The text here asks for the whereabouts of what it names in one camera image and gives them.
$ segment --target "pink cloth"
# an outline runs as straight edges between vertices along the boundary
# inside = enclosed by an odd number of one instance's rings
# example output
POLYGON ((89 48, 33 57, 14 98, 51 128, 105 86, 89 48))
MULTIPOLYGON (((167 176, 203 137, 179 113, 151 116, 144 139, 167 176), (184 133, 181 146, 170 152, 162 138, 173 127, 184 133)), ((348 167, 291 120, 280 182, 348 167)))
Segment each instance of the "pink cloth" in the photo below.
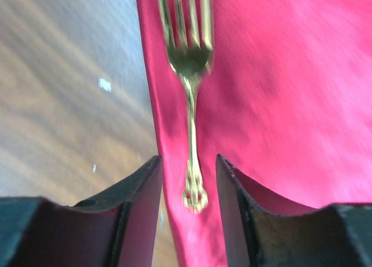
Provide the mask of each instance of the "pink cloth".
POLYGON ((213 0, 214 68, 196 112, 209 195, 200 215, 181 200, 186 100, 167 61, 158 0, 137 2, 180 266, 226 266, 219 153, 310 207, 372 201, 372 0, 213 0))

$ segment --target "fork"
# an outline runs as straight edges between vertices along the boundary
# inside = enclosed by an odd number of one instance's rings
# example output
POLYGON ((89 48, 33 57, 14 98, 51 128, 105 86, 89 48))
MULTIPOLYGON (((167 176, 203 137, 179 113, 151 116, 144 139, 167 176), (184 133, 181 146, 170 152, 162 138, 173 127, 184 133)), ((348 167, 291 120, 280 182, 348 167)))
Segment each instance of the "fork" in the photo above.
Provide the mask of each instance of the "fork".
POLYGON ((174 0, 178 45, 174 42, 167 0, 158 0, 168 60, 180 78, 187 98, 189 157, 182 200, 193 213, 200 213, 208 205, 208 195, 203 187, 202 172, 196 148, 196 99, 201 84, 201 75, 210 73, 213 53, 213 19, 210 0, 201 0, 201 45, 195 0, 188 0, 190 9, 190 39, 188 45, 185 19, 181 0, 174 0))

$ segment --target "silver fork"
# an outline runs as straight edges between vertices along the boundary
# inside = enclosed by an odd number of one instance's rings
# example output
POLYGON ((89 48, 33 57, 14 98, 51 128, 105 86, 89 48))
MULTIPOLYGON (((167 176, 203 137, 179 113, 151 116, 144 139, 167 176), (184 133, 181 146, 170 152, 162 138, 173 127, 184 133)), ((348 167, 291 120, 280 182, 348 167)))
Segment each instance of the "silver fork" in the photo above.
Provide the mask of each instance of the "silver fork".
POLYGON ((201 0, 202 41, 199 39, 198 18, 195 0, 188 0, 190 9, 190 35, 192 45, 188 45, 185 20, 181 0, 174 0, 178 45, 174 43, 172 23, 167 0, 158 0, 162 20, 168 60, 171 68, 180 78, 187 98, 189 158, 183 203, 193 213, 200 213, 208 205, 208 196, 203 187, 203 178, 196 148, 196 98, 201 84, 201 75, 210 72, 213 52, 213 19, 210 0, 201 0))

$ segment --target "fork head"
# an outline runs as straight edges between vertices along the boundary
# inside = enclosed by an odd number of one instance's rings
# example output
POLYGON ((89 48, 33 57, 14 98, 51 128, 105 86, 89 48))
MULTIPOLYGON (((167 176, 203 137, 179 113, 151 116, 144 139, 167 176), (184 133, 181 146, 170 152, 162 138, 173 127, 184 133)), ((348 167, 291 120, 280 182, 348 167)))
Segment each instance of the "fork head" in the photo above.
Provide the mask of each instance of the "fork head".
POLYGON ((174 0, 178 45, 174 42, 167 0, 159 0, 160 17, 167 47, 168 60, 173 71, 180 77, 200 75, 211 70, 213 52, 213 18, 210 0, 201 0, 202 44, 199 39, 198 17, 195 0, 188 0, 190 9, 190 36, 188 45, 181 0, 174 0))

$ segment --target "wooden table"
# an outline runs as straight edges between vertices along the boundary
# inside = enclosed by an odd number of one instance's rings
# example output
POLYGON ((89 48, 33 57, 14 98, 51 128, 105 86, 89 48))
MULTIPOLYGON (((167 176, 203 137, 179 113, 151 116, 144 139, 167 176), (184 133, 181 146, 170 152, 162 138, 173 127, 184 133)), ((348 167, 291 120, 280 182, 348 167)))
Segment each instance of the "wooden table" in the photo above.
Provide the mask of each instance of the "wooden table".
MULTIPOLYGON (((0 0, 0 196, 74 205, 156 148, 135 0, 0 0)), ((177 266, 164 202, 153 266, 177 266)))

